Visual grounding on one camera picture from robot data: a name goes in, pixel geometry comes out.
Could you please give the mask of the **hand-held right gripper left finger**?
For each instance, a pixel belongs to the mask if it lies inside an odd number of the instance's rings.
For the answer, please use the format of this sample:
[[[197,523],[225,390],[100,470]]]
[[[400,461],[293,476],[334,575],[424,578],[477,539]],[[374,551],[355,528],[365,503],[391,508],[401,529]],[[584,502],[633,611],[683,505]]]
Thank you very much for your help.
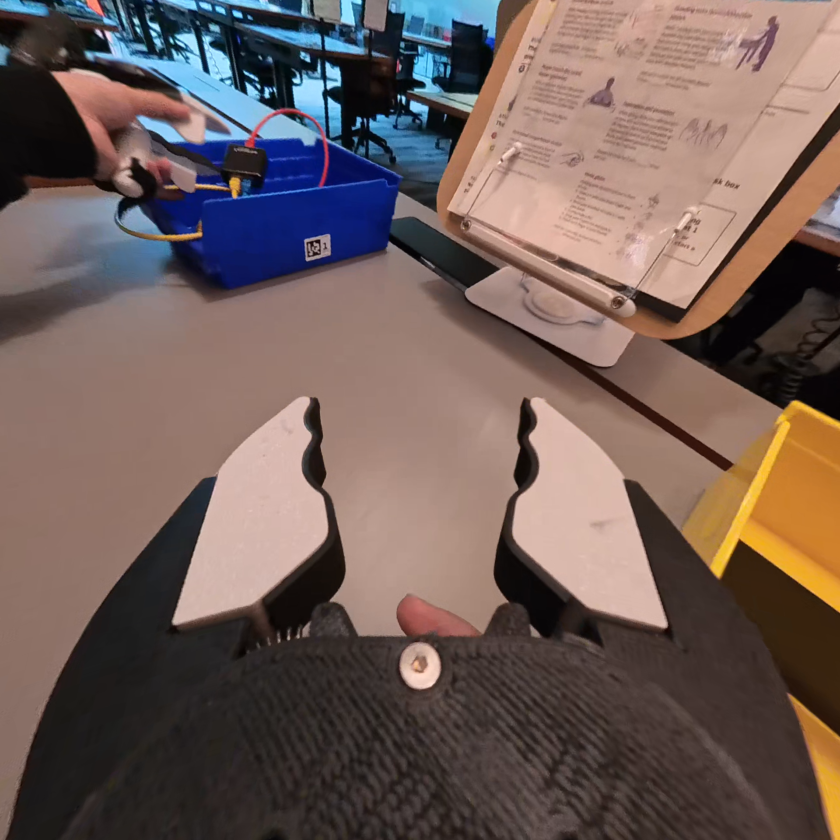
[[[217,472],[172,618],[179,631],[244,618],[255,634],[298,634],[345,575],[324,489],[319,400],[301,396]]]

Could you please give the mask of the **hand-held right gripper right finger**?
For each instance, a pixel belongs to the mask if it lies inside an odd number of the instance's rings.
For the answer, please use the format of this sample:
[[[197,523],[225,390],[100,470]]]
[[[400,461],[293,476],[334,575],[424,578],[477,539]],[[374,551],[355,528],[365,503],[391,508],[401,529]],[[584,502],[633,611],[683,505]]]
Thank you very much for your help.
[[[541,397],[524,398],[518,457],[493,567],[537,634],[598,634],[598,623],[669,629],[623,472]]]

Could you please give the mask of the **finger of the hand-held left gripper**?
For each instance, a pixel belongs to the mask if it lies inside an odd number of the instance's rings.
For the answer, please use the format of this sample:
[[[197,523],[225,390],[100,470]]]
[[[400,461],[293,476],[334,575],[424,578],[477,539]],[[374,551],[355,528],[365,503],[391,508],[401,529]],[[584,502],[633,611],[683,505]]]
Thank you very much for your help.
[[[220,169],[202,154],[171,143],[154,131],[150,131],[150,152],[153,161],[169,162],[171,182],[184,193],[195,192],[198,176],[221,174]]]
[[[143,115],[134,121],[134,144],[204,144],[230,136],[230,127],[213,110],[194,98],[175,98],[183,105],[182,118]]]

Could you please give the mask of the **black network adapter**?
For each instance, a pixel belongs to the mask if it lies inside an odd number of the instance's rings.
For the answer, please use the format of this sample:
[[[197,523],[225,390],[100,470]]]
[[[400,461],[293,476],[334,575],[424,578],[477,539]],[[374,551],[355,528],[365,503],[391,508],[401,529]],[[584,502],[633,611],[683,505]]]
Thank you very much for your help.
[[[250,188],[258,190],[264,185],[268,161],[264,149],[230,143],[221,167],[222,177],[229,186],[238,179],[242,186],[247,182]]]

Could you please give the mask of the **blue plastic bin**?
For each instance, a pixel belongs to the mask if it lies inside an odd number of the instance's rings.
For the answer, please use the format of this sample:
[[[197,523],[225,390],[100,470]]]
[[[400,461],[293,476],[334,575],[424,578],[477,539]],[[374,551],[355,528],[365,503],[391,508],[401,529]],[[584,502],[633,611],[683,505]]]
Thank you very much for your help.
[[[232,199],[196,190],[140,211],[174,242],[177,258],[218,287],[237,289],[367,256],[388,245],[401,176],[335,143],[324,185],[320,138],[257,140],[267,157],[262,185]]]

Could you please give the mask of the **yellow plastic bin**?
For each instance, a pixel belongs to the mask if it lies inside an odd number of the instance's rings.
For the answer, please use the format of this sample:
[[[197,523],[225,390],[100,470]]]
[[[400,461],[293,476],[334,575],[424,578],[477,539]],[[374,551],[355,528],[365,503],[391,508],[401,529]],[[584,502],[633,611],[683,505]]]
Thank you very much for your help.
[[[839,837],[839,422],[792,402],[682,532],[760,630]]]

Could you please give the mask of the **grey desk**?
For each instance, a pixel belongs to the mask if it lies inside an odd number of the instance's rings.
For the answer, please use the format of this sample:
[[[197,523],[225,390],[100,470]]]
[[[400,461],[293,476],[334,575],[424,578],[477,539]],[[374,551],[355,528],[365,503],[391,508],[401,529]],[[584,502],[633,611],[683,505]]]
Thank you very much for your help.
[[[680,526],[777,415],[668,345],[579,366],[399,248],[224,291],[120,233],[115,199],[36,188],[2,212],[2,835],[49,694],[91,615],[198,481],[320,400],[339,600],[393,634],[404,594],[484,626],[525,396]]]

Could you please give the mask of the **person's left hand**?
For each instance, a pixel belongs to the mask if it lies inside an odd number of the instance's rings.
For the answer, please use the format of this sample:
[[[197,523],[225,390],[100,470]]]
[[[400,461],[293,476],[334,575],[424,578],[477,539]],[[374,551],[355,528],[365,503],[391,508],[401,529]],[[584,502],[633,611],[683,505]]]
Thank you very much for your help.
[[[96,73],[53,72],[77,110],[98,157],[96,179],[109,182],[119,168],[112,136],[125,131],[138,117],[178,123],[192,117],[191,109],[157,91],[129,87]]]

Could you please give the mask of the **person's right hand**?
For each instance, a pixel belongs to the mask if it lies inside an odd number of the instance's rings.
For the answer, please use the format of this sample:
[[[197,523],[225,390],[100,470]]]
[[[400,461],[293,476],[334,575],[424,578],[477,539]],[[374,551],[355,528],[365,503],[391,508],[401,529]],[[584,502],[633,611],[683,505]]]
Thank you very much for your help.
[[[466,619],[426,602],[415,595],[405,595],[396,608],[396,621],[408,637],[477,637],[481,631]]]

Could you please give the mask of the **black office chair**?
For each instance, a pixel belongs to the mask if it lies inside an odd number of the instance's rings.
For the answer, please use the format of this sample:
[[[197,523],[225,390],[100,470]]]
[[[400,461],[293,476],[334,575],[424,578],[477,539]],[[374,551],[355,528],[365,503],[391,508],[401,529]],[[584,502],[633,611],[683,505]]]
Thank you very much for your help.
[[[448,74],[433,84],[448,93],[479,93],[489,72],[493,53],[481,24],[453,20]]]
[[[385,29],[371,32],[369,47],[364,48],[362,58],[342,63],[340,85],[327,90],[327,98],[340,107],[338,141],[342,147],[354,153],[364,148],[364,155],[368,156],[370,145],[377,145],[390,165],[396,163],[396,155],[371,130],[371,121],[396,114],[402,43],[397,30],[403,21],[404,14],[387,12]]]

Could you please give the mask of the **black flat slab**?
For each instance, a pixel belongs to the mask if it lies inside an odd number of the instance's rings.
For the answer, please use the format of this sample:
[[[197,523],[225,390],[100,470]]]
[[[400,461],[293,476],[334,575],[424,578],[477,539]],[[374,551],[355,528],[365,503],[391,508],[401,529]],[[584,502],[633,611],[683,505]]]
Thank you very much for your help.
[[[416,217],[392,220],[390,242],[462,291],[498,270],[488,260]]]

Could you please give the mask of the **printed instruction sheet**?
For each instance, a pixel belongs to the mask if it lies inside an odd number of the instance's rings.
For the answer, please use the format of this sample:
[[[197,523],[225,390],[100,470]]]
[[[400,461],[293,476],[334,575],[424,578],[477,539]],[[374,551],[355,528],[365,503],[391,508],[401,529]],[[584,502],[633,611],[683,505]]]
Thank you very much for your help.
[[[838,134],[838,2],[538,2],[446,207],[678,321]]]

